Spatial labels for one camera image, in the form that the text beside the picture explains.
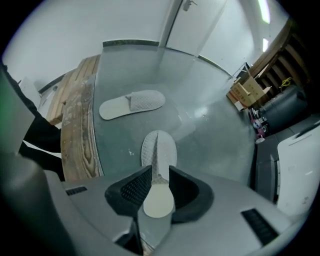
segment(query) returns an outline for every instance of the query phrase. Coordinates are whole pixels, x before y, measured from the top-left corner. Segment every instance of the concrete floor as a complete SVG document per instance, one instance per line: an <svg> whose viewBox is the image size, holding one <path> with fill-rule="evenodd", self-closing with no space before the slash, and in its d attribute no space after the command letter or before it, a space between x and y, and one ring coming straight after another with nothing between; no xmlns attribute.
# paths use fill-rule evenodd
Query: concrete floor
<svg viewBox="0 0 320 256"><path fill-rule="evenodd" d="M226 97L227 74L185 53L144 45L103 49L93 98L94 132L106 176L141 166L141 146L154 130L175 140L177 167L250 182L254 129ZM103 120L100 105L141 90L166 98L159 109Z"/></svg>

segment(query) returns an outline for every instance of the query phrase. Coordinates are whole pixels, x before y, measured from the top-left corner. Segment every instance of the yellow cable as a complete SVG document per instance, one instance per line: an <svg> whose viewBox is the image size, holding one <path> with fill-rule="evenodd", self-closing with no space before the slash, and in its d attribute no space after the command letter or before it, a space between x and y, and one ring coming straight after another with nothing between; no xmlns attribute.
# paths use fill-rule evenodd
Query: yellow cable
<svg viewBox="0 0 320 256"><path fill-rule="evenodd" d="M288 87L289 85L291 85L291 80L292 80L292 77L289 77L286 80L282 81L282 84L280 86L280 91L281 92L282 92L283 87Z"/></svg>

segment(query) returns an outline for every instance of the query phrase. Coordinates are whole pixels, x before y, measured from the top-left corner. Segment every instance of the black cloth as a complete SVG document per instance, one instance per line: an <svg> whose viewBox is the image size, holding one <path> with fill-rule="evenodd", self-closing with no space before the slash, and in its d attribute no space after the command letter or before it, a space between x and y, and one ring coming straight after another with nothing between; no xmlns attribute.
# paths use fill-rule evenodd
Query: black cloth
<svg viewBox="0 0 320 256"><path fill-rule="evenodd" d="M19 84L8 73L7 66L3 65L3 68L4 73L14 91L35 117L26 132L24 140L45 151L60 153L61 130L54 125L51 125L42 117L35 104L23 94ZM65 180L62 161L59 157L28 147L24 142L21 144L19 153L22 156L37 162L44 170L50 170L57 173L61 181Z"/></svg>

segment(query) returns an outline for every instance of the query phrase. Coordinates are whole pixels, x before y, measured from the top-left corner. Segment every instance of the white wall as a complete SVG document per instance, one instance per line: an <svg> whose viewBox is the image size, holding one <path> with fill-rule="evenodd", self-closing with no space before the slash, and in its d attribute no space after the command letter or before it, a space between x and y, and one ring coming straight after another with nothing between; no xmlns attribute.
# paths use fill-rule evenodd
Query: white wall
<svg viewBox="0 0 320 256"><path fill-rule="evenodd" d="M228 0L225 10L200 55L233 74L255 58L254 38L238 0Z"/></svg>
<svg viewBox="0 0 320 256"><path fill-rule="evenodd" d="M262 20L258 0L228 0L225 10L200 55L230 74L247 62L252 65L281 31L288 15L275 0L268 0L270 24Z"/></svg>
<svg viewBox="0 0 320 256"><path fill-rule="evenodd" d="M46 0L21 25L3 62L16 80L39 90L100 54L102 42L159 41L172 0Z"/></svg>

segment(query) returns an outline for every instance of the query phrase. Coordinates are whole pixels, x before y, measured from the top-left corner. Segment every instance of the slipper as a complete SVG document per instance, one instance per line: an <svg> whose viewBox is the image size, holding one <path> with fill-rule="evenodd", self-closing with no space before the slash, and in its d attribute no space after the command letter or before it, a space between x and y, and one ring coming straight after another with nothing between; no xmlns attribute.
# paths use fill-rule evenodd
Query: slipper
<svg viewBox="0 0 320 256"><path fill-rule="evenodd" d="M152 218L162 218L174 208L174 197L169 188L169 166L177 165L174 139L165 131L149 133L142 144L142 166L152 166L151 189L143 202L143 210Z"/></svg>
<svg viewBox="0 0 320 256"><path fill-rule="evenodd" d="M141 90L105 101L99 108L99 114L104 120L111 120L137 112L156 110L165 102L166 98L161 92Z"/></svg>

